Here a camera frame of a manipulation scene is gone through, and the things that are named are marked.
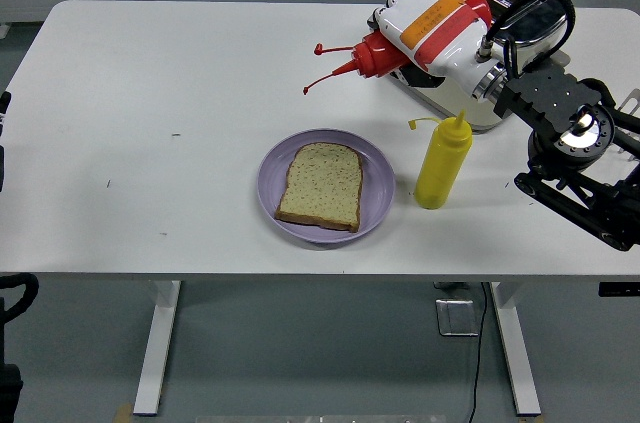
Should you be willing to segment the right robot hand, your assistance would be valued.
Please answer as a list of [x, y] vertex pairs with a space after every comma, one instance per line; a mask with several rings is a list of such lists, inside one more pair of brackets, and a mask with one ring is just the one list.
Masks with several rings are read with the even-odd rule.
[[390, 0], [374, 13], [382, 35], [422, 72], [452, 79], [467, 95], [496, 60], [479, 62], [476, 53], [492, 23], [486, 0], [478, 8], [466, 0]]

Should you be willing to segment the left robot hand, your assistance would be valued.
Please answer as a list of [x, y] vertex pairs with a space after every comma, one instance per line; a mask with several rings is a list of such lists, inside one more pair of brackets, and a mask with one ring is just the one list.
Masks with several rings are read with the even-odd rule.
[[[4, 91], [0, 97], [0, 134], [3, 132], [4, 128], [4, 118], [6, 116], [7, 110], [11, 103], [11, 93], [8, 91]], [[5, 149], [2, 145], [0, 145], [0, 190], [3, 189], [4, 185], [4, 162], [5, 162]]]

